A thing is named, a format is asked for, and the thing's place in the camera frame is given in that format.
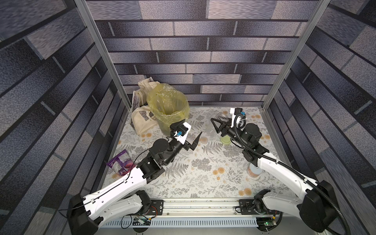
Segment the light green jar lid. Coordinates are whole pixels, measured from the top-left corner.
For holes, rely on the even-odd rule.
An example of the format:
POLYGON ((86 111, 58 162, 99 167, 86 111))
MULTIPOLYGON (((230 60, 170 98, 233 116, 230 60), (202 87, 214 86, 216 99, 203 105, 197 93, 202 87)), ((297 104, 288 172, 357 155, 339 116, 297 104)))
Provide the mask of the light green jar lid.
POLYGON ((221 137, 220 138, 220 141, 224 144, 224 145, 230 145, 232 143, 231 141, 231 138, 229 136, 224 136, 224 137, 221 137))

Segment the clear ribbed glass jar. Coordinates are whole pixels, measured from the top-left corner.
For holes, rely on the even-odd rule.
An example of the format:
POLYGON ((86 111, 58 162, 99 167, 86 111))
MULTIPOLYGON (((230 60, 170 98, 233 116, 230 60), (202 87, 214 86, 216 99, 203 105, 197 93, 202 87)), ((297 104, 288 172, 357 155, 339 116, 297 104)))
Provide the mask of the clear ribbed glass jar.
POLYGON ((227 122, 229 120, 228 117, 223 113, 218 115, 218 119, 224 122, 227 122))

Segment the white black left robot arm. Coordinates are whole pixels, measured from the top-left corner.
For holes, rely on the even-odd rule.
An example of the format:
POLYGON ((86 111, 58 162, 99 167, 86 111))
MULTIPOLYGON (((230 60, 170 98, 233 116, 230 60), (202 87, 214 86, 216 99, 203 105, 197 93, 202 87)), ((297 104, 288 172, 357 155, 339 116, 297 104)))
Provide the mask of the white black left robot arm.
POLYGON ((73 235, 93 235, 100 227, 121 216, 144 215, 152 206, 151 199, 142 189, 157 179, 182 150, 195 150, 200 137, 192 144, 185 137, 171 141, 158 139, 148 149, 147 156, 129 173, 84 197, 77 194, 70 199, 67 221, 73 235))

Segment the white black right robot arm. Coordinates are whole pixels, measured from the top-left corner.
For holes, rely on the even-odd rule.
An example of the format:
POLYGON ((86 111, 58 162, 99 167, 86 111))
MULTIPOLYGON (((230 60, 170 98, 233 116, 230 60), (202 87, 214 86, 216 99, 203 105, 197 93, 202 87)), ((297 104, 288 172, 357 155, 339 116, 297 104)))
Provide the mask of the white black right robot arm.
POLYGON ((274 157, 259 143, 262 134, 257 125, 236 125, 232 120, 216 118, 212 118, 211 123, 218 134, 230 137, 242 149, 245 159, 252 166, 268 172, 296 195, 287 197, 264 189, 254 196, 253 202, 241 203, 240 213, 287 213, 300 218, 310 229, 319 233, 325 230, 334 233, 329 225, 339 219, 345 234, 351 233, 338 206, 333 186, 326 181, 318 182, 309 178, 274 157))

